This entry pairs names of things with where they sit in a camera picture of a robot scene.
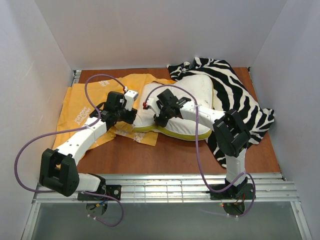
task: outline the floor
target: floor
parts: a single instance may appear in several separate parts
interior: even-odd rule
[[[236,67],[235,73],[250,94],[257,96],[247,68]],[[170,79],[166,68],[139,68],[113,70],[83,70],[79,83],[90,76],[108,74],[121,78],[129,74],[152,74],[156,78]],[[97,77],[95,81],[107,80]],[[226,170],[219,165],[205,141],[199,142],[202,168],[207,174],[221,174]],[[199,173],[195,143],[159,133],[156,146],[140,144],[117,135],[115,139],[87,151],[79,162],[79,173],[92,174],[197,174]],[[251,146],[245,156],[245,169],[249,173],[279,173],[272,143],[267,133],[259,145]]]

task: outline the black and white striped blanket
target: black and white striped blanket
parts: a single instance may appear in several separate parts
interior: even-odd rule
[[[275,121],[274,110],[260,108],[225,60],[196,57],[192,64],[186,61],[180,65],[168,65],[167,68],[175,81],[196,74],[209,76],[213,82],[213,108],[220,111],[234,109],[239,112],[251,134],[249,147],[260,143]],[[207,144],[215,159],[226,167],[225,155],[217,146],[214,132],[208,138]]]

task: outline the wall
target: wall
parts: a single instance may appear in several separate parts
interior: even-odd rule
[[[275,109],[270,136],[320,239],[320,0],[288,0],[252,67],[259,102]]]
[[[33,193],[14,177],[18,150],[56,128],[72,71],[33,0],[0,0],[0,239],[20,239]],[[22,154],[20,176],[36,187],[41,153],[53,138]]]
[[[36,0],[72,69],[254,62],[286,0]]]

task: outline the purple cable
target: purple cable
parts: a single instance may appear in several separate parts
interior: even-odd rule
[[[31,144],[33,143],[34,141],[38,140],[38,139],[42,139],[44,137],[48,137],[48,136],[52,136],[52,135],[57,135],[57,134],[65,134],[65,133],[70,133],[70,132],[76,132],[76,131],[80,131],[80,130],[84,130],[86,129],[87,127],[92,127],[93,125],[95,125],[101,118],[101,114],[100,114],[100,111],[99,109],[93,104],[93,102],[90,100],[89,98],[89,95],[88,95],[88,83],[95,77],[108,77],[108,78],[111,78],[115,81],[117,81],[122,87],[123,87],[123,90],[125,90],[126,86],[120,82],[118,79],[116,79],[115,77],[113,76],[110,76],[110,75],[107,75],[107,74],[97,74],[97,75],[93,75],[91,77],[88,78],[88,80],[85,82],[85,85],[84,85],[84,92],[85,92],[85,96],[86,98],[88,99],[90,105],[97,111],[98,113],[98,117],[97,119],[92,122],[91,124],[89,124],[88,126],[82,126],[82,127],[79,127],[79,128],[74,128],[74,129],[70,129],[70,130],[63,130],[63,131],[55,131],[55,132],[50,132],[50,133],[46,133],[46,134],[42,134],[40,136],[37,136],[33,139],[31,139],[30,141],[28,141],[18,152],[18,154],[16,155],[15,157],[15,161],[14,161],[14,176],[15,176],[15,179],[16,181],[18,182],[18,184],[23,187],[25,190],[28,190],[30,192],[34,192],[34,193],[53,193],[54,191],[51,191],[51,190],[37,190],[37,189],[32,189],[30,187],[27,187],[26,185],[24,185],[22,183],[22,181],[20,180],[19,178],[19,175],[18,175],[18,161],[19,161],[19,158],[20,158],[20,155],[22,154],[22,152]]]
[[[97,197],[103,197],[103,198],[107,198],[107,199],[110,199],[110,200],[114,200],[114,201],[116,201],[116,202],[120,205],[120,207],[121,207],[121,217],[120,217],[119,221],[117,221],[116,223],[108,223],[108,222],[104,221],[104,220],[101,219],[101,218],[95,217],[95,216],[92,215],[92,214],[88,214],[88,216],[90,216],[91,218],[93,218],[93,219],[99,221],[100,223],[103,223],[103,224],[105,224],[105,225],[107,225],[107,226],[109,226],[109,227],[115,227],[115,226],[117,226],[117,225],[118,225],[119,223],[121,223],[121,221],[124,219],[125,209],[124,209],[124,206],[122,205],[122,203],[121,203],[118,199],[116,199],[116,198],[114,198],[114,197],[112,197],[112,196],[107,196],[107,195],[103,195],[103,194],[97,194],[97,193],[93,193],[93,192],[89,192],[89,191],[84,191],[83,193],[84,193],[84,194],[87,194],[87,195],[92,195],[92,196],[97,196]]]
[[[242,172],[240,173],[228,186],[224,187],[223,189],[221,190],[214,190],[213,188],[210,187],[210,185],[207,183],[207,180],[205,178],[205,175],[204,175],[204,171],[202,169],[202,165],[201,165],[201,162],[200,162],[200,154],[199,154],[199,130],[198,130],[198,126],[199,126],[199,108],[198,108],[198,102],[196,100],[196,98],[190,93],[188,92],[187,90],[183,89],[182,87],[179,87],[179,86],[175,86],[175,85],[171,85],[171,84],[164,84],[164,85],[160,85],[160,86],[157,86],[156,88],[152,89],[149,94],[146,96],[145,98],[145,103],[147,102],[147,100],[149,99],[151,93],[153,93],[155,90],[159,89],[159,88],[162,88],[162,87],[172,87],[172,88],[176,88],[176,89],[180,89],[182,90],[183,92],[185,92],[186,94],[188,94],[194,101],[194,104],[195,104],[195,151],[196,151],[196,160],[197,160],[197,163],[198,163],[198,167],[199,167],[199,171],[200,171],[200,174],[201,174],[201,177],[202,177],[202,180],[204,182],[204,184],[206,185],[206,187],[210,190],[210,192],[213,192],[213,193],[222,193],[226,190],[228,190],[229,188],[231,188],[231,186],[244,174],[248,174],[249,177],[251,178],[252,180],[252,184],[253,184],[253,196],[256,195],[256,185],[255,185],[255,182],[254,182],[254,179],[252,178],[252,176],[249,174],[249,173],[246,173],[246,172]],[[250,206],[248,207],[248,209],[241,215],[239,215],[238,217],[242,217],[244,216],[245,214],[248,213],[248,211],[252,208],[252,205],[255,201],[255,198],[252,199],[252,202],[250,204]]]

